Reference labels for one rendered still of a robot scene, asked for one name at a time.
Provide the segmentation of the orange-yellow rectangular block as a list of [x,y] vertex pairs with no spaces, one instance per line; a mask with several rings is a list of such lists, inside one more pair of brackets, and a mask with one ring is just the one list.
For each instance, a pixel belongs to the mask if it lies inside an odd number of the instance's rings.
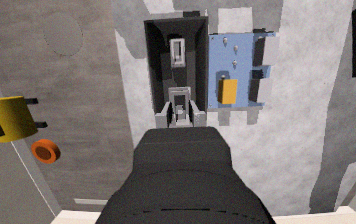
[[218,102],[221,104],[235,104],[237,80],[219,80]]

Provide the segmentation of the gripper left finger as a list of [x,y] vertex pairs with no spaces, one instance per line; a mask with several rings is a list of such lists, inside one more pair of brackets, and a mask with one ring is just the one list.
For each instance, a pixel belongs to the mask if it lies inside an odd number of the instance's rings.
[[172,122],[172,104],[166,102],[161,113],[156,113],[155,123],[156,128],[169,128],[169,124]]

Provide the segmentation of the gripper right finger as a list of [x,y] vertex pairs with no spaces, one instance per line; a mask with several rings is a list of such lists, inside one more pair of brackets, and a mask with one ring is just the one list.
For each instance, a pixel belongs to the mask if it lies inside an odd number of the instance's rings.
[[189,101],[189,118],[193,127],[204,127],[206,125],[206,113],[199,111],[194,101]]

